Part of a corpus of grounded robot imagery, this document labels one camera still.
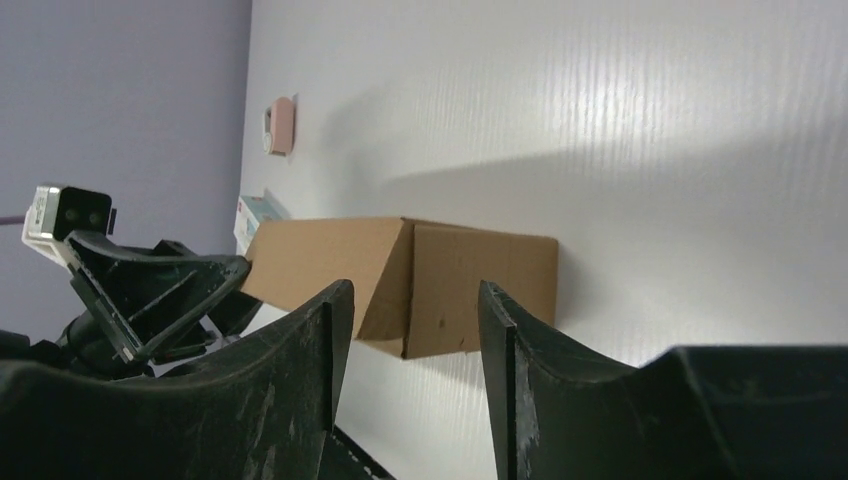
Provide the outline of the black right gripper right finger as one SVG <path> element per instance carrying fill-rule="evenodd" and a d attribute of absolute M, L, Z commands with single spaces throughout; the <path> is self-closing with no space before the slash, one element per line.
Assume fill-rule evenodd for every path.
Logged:
<path fill-rule="evenodd" d="M 677 346 L 632 367 L 497 284 L 478 325 L 501 479 L 843 479 L 843 346 Z"/>

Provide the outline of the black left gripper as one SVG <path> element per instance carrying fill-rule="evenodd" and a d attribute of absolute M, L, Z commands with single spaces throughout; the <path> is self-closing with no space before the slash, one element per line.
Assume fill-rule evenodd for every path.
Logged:
<path fill-rule="evenodd" d="M 208 352 L 218 334 L 203 318 L 224 337 L 242 336 L 262 306 L 239 290 L 251 268 L 241 255 L 198 255 L 173 240 L 126 247 L 86 231 L 64 243 L 86 310 L 58 339 L 28 345 L 28 361 L 101 380 L 150 376 Z"/>

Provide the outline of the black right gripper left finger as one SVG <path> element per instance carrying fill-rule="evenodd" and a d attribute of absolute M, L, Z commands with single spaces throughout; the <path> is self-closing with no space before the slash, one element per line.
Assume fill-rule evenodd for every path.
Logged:
<path fill-rule="evenodd" d="M 339 404 L 354 286 L 157 378 L 1 365 L 5 479 L 315 479 Z"/>

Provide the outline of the brown cardboard box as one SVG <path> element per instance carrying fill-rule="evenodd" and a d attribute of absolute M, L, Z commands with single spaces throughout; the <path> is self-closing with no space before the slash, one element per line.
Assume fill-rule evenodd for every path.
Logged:
<path fill-rule="evenodd" d="M 242 290 L 293 311 L 347 279 L 353 339 L 410 360 L 479 350 L 483 281 L 553 324 L 559 253 L 551 237 L 405 217 L 269 221 L 248 247 Z"/>

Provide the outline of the small pink white object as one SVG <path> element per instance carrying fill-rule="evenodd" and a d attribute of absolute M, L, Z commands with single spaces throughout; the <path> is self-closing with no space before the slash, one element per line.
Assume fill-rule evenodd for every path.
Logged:
<path fill-rule="evenodd" d="M 264 152 L 268 155 L 288 156 L 294 147 L 296 104 L 289 97 L 274 100 L 262 116 Z"/>

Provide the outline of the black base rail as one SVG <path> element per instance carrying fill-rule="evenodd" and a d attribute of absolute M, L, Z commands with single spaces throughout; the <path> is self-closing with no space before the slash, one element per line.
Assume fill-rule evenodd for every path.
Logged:
<path fill-rule="evenodd" d="M 395 480 L 362 447 L 340 428 L 325 438 L 318 480 Z"/>

